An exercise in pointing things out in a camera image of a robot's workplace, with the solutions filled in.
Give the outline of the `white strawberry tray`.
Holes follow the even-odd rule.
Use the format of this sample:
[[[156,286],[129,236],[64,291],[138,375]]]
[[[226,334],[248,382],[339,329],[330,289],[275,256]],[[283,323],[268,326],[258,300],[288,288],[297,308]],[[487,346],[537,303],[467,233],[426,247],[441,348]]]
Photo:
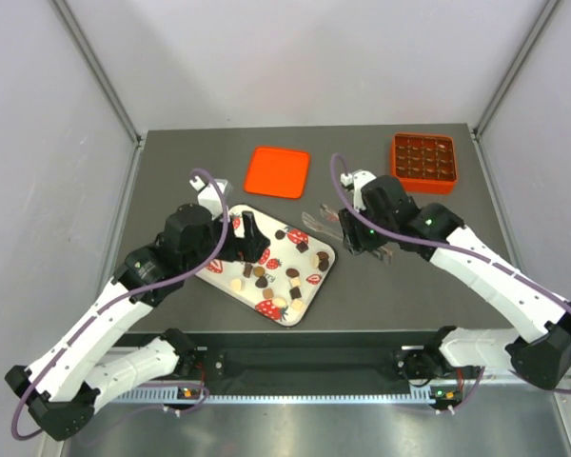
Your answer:
[[[265,250],[262,258],[257,263],[225,262],[216,259],[198,273],[197,277],[266,319],[282,327],[294,327],[302,321],[313,300],[319,294],[328,273],[334,267],[337,260],[336,251],[329,244],[320,241],[307,232],[289,226],[285,222],[245,204],[236,205],[230,210],[232,226],[237,236],[244,233],[243,211],[252,211],[255,214],[258,227],[270,241],[270,246]],[[285,233],[284,239],[277,240],[275,238],[277,230],[282,230]],[[308,250],[303,253],[297,250],[297,245],[302,242],[308,244]],[[311,256],[320,251],[325,251],[329,255],[330,266],[327,271],[319,271],[311,266]],[[255,282],[259,277],[256,277],[253,271],[249,278],[243,275],[245,264],[251,264],[253,269],[256,267],[265,269],[264,277],[268,281],[266,288],[273,290],[273,298],[285,299],[286,308],[274,307],[271,302],[273,298],[264,299],[263,291],[266,288],[255,287]],[[302,297],[299,300],[304,302],[304,306],[299,310],[291,306],[294,300],[289,294],[292,289],[289,281],[292,278],[286,276],[288,268],[295,268],[300,273],[298,277],[295,277],[301,282],[299,289]],[[229,286],[229,283],[237,278],[245,282],[241,291],[234,291]]]

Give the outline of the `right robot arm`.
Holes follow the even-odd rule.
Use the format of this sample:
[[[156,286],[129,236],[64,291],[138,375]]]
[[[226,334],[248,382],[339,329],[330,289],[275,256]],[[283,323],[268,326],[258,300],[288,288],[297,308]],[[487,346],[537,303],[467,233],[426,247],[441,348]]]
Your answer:
[[[339,220],[349,252],[395,243],[460,280],[510,323],[506,329],[441,328],[424,355],[432,374],[503,368],[535,387],[557,388],[571,368],[571,300],[514,268],[444,205],[418,207],[393,176],[358,170],[334,175],[332,183],[345,204]]]

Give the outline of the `cream oval chocolate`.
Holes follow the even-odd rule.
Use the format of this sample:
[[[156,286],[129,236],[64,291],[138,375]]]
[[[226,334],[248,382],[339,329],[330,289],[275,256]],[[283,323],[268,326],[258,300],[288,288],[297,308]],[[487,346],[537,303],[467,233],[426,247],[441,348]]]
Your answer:
[[[313,254],[313,255],[311,256],[311,266],[312,266],[314,269],[318,269],[320,263],[321,263],[320,257],[319,257],[317,254]]]

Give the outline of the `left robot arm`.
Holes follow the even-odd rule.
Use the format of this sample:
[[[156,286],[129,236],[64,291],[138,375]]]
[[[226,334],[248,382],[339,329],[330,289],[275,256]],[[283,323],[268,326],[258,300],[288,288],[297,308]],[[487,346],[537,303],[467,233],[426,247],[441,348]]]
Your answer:
[[[74,436],[103,406],[148,381],[190,375],[196,369],[196,349],[176,328],[116,361],[101,360],[133,324],[211,261],[253,263],[267,248],[268,239],[250,211],[243,214],[243,236],[236,235],[226,203],[228,181],[194,176],[190,184],[196,202],[177,208],[152,243],[126,257],[52,349],[7,372],[5,380],[19,399],[15,411],[27,411],[52,439]]]

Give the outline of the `brown oval chocolate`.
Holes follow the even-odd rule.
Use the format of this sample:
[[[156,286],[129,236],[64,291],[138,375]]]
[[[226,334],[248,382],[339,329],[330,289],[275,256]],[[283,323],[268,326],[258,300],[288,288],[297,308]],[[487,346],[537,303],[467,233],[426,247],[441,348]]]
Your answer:
[[[319,264],[317,266],[317,269],[319,271],[327,271],[329,269],[330,266],[330,258],[327,252],[325,251],[320,251],[317,253],[317,257],[319,260]]]

